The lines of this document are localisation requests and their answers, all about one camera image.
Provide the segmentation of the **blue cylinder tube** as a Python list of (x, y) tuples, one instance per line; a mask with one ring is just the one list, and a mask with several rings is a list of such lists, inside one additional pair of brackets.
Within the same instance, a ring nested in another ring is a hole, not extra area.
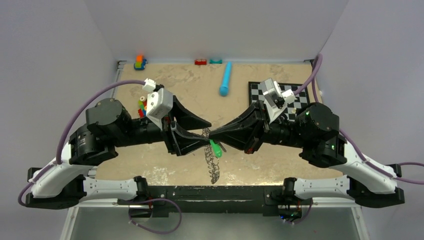
[(225, 97), (229, 93), (229, 85), (230, 85), (230, 78), (231, 78), (231, 72), (232, 72), (232, 62), (229, 61), (226, 63), (225, 70), (222, 77), (222, 82), (219, 87), (219, 94), (222, 97)]

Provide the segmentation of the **silver key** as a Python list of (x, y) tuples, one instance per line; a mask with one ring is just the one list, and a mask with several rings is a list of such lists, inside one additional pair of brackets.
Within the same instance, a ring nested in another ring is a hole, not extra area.
[(219, 142), (218, 145), (221, 147), (223, 152), (225, 152), (225, 153), (227, 152), (226, 148), (223, 146), (222, 143)]

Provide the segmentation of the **colourful toy block stack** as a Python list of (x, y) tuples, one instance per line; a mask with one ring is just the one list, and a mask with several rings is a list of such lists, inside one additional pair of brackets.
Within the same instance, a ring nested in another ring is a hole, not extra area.
[(143, 118), (146, 116), (147, 112), (147, 98), (145, 96), (141, 96), (138, 100), (138, 115), (140, 118)]

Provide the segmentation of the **blue orange toy car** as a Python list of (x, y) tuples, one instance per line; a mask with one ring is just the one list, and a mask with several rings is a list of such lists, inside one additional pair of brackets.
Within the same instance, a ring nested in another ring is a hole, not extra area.
[(142, 71), (146, 68), (147, 60), (144, 57), (144, 55), (137, 55), (135, 58), (135, 63), (133, 65), (133, 68), (136, 71)]

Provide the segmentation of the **black white chessboard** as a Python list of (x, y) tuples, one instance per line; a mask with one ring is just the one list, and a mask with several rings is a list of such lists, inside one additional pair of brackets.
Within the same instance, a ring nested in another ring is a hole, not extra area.
[[(279, 87), (282, 91), (292, 90), (295, 92), (298, 88), (300, 88), (302, 85), (299, 83), (279, 83)], [(249, 81), (248, 82), (248, 101), (249, 105), (256, 101), (264, 101), (265, 97), (263, 96), (263, 92), (260, 88), (260, 83), (255, 81)], [(294, 122), (296, 120), (297, 116), (297, 110), (300, 110), (307, 105), (309, 105), (310, 97), (308, 89), (303, 89), (298, 95), (296, 95), (296, 100), (290, 104), (287, 105), (287, 108), (282, 112), (280, 115), (282, 118), (284, 118), (287, 121)], [(296, 113), (291, 113), (291, 109), (296, 108)]]

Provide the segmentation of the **teal toy brick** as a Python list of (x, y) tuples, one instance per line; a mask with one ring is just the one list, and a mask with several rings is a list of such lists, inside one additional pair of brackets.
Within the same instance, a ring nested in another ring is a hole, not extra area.
[(223, 60), (221, 58), (210, 58), (209, 63), (219, 65), (223, 63)]

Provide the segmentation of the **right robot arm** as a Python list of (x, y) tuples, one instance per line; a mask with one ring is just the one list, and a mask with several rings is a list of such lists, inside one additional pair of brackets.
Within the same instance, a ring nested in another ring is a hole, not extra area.
[(286, 178), (280, 196), (288, 204), (316, 197), (345, 198), (368, 208), (403, 204), (404, 191), (396, 183), (402, 175), (400, 165), (362, 160), (339, 128), (339, 117), (322, 103), (303, 107), (290, 121), (284, 115), (271, 120), (265, 104), (258, 101), (212, 130), (209, 137), (246, 154), (255, 153), (263, 144), (298, 148), (299, 156), (309, 164), (342, 172), (342, 176), (327, 179)]

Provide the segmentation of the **black front rail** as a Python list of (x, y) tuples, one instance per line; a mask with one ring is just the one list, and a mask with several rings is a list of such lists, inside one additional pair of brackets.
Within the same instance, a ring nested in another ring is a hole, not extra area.
[(196, 214), (261, 214), (279, 216), (286, 209), (307, 206), (310, 199), (300, 200), (284, 195), (278, 185), (253, 186), (150, 186), (149, 196), (133, 200), (117, 200), (118, 206), (131, 207), (133, 217), (145, 217), (143, 210), (154, 218), (171, 213)]

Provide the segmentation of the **metal disc with keyrings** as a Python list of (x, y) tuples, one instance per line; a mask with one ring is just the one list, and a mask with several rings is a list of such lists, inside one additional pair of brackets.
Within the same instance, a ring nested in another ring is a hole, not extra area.
[(204, 158), (207, 163), (208, 167), (208, 173), (210, 176), (210, 182), (212, 185), (216, 184), (220, 178), (220, 167), (219, 167), (219, 158), (217, 158), (210, 146), (210, 139), (209, 144), (205, 146), (204, 149)]

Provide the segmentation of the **red toy brick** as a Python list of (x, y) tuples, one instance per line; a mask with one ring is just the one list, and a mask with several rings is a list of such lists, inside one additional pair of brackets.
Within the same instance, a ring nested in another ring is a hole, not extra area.
[(194, 60), (194, 64), (197, 65), (197, 66), (207, 65), (208, 60), (204, 59), (204, 58), (198, 58), (198, 59)]

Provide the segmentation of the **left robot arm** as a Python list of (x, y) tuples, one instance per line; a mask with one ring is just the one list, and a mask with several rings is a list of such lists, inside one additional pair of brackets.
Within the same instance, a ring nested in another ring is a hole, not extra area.
[(29, 186), (19, 197), (22, 206), (62, 210), (98, 199), (142, 205), (152, 198), (144, 177), (98, 180), (89, 177), (89, 171), (116, 158), (121, 147), (163, 142), (170, 154), (185, 156), (210, 142), (195, 130), (209, 128), (211, 123), (187, 110), (176, 97), (158, 123), (146, 116), (132, 118), (114, 98), (101, 100), (85, 115), (85, 124), (64, 145), (61, 163), (52, 160), (43, 168), (28, 170)]

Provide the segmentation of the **green key tag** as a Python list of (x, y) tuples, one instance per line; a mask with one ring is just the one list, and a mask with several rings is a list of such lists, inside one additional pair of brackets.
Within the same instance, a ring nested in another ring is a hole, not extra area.
[(223, 155), (223, 151), (222, 151), (221, 146), (217, 142), (215, 142), (214, 140), (212, 140), (212, 139), (209, 140), (209, 144), (210, 144), (210, 147), (211, 147), (212, 152), (214, 153), (214, 155), (217, 158), (221, 158), (222, 155)]

